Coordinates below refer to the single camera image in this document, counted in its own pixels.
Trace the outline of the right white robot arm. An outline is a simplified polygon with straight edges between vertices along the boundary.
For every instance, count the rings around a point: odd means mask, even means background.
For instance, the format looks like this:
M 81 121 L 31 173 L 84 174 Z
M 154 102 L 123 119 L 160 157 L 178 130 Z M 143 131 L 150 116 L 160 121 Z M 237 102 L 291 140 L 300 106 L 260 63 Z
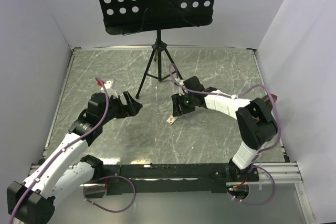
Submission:
M 242 143 L 229 160 L 228 171 L 233 180 L 243 180 L 265 144 L 278 134 L 270 97 L 239 98 L 217 88 L 204 88 L 196 76 L 180 80 L 179 85 L 178 93 L 171 95 L 173 118 L 194 112 L 199 107 L 223 113 L 237 121 Z

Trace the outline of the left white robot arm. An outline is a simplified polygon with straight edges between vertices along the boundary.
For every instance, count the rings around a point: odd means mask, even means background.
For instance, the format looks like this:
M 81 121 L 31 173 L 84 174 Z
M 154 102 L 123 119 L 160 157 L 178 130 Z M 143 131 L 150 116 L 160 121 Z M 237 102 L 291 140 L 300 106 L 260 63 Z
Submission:
M 73 170 L 69 166 L 102 133 L 103 126 L 113 119 L 136 116 L 142 109 L 129 92 L 120 96 L 98 92 L 91 96 L 87 108 L 73 122 L 54 152 L 22 183 L 12 182 L 7 188 L 10 223 L 48 223 L 56 208 L 86 182 L 103 179 L 103 161 L 87 155 Z

